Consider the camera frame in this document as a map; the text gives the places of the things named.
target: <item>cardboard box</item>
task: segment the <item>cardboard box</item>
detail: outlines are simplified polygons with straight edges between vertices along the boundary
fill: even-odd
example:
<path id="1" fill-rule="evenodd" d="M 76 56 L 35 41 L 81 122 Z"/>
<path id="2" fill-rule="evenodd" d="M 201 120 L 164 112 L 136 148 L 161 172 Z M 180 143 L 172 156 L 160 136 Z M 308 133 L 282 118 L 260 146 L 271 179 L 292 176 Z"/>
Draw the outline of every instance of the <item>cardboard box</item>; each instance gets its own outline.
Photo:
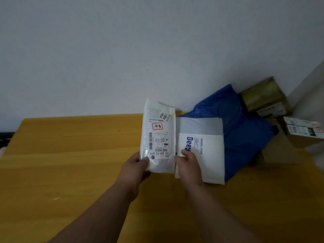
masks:
<path id="1" fill-rule="evenodd" d="M 302 158 L 290 143 L 278 121 L 274 118 L 268 119 L 279 129 L 268 145 L 257 156 L 258 164 L 300 164 Z"/>
<path id="2" fill-rule="evenodd" d="M 305 148 L 324 141 L 324 133 L 318 122 L 290 117 L 282 117 L 279 122 L 295 148 Z"/>
<path id="3" fill-rule="evenodd" d="M 240 93 L 248 112 L 262 118 L 277 118 L 291 112 L 285 94 L 270 77 Z"/>

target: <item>blue plastic bag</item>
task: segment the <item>blue plastic bag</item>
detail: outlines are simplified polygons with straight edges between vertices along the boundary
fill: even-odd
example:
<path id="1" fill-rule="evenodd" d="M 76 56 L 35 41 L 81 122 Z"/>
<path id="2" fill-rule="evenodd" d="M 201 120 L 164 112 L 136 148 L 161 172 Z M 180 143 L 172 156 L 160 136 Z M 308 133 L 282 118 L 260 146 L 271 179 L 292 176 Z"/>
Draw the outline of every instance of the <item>blue plastic bag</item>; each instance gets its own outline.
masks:
<path id="1" fill-rule="evenodd" d="M 267 120 L 249 116 L 231 85 L 202 100 L 182 117 L 223 119 L 225 182 L 265 148 L 274 135 Z"/>

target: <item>red stamp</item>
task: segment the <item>red stamp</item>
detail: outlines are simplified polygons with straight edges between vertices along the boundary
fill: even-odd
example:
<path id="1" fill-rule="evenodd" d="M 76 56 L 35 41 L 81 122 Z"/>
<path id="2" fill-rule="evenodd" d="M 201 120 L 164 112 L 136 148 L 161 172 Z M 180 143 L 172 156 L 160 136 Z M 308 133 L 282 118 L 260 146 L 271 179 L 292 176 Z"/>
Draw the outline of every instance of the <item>red stamp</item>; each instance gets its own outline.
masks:
<path id="1" fill-rule="evenodd" d="M 163 130 L 163 125 L 162 125 L 162 123 L 153 123 L 152 129 L 153 130 Z"/>

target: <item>hand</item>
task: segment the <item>hand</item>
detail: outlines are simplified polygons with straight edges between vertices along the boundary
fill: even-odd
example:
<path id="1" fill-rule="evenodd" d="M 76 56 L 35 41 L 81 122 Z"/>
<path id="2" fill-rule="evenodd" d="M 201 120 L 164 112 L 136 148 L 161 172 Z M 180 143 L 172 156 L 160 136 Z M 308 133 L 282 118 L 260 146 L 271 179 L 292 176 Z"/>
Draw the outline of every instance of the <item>hand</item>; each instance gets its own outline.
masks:
<path id="1" fill-rule="evenodd" d="M 140 160 L 140 153 L 137 152 L 121 167 L 115 184 L 125 187 L 130 192 L 132 200 L 138 196 L 140 183 L 150 175 L 150 172 L 145 171 L 149 162 L 148 157 Z"/>
<path id="2" fill-rule="evenodd" d="M 175 156 L 174 160 L 178 165 L 179 176 L 186 190 L 194 186 L 203 185 L 201 170 L 196 155 L 190 151 L 182 150 L 184 157 Z"/>

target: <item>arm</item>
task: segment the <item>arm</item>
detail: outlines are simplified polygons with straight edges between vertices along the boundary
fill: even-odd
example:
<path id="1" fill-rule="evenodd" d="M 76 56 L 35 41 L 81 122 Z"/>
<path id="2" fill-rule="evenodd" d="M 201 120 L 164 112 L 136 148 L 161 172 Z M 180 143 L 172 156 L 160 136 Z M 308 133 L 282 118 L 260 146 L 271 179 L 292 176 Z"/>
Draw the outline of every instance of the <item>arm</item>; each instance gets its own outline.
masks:
<path id="1" fill-rule="evenodd" d="M 139 184 L 149 175 L 145 172 L 149 159 L 139 158 L 139 153 L 133 154 L 115 184 L 49 243 L 117 242 L 128 207 L 138 195 Z"/>
<path id="2" fill-rule="evenodd" d="M 196 156 L 185 150 L 181 153 L 184 157 L 175 158 L 179 176 L 206 242 L 261 242 L 205 188 Z"/>

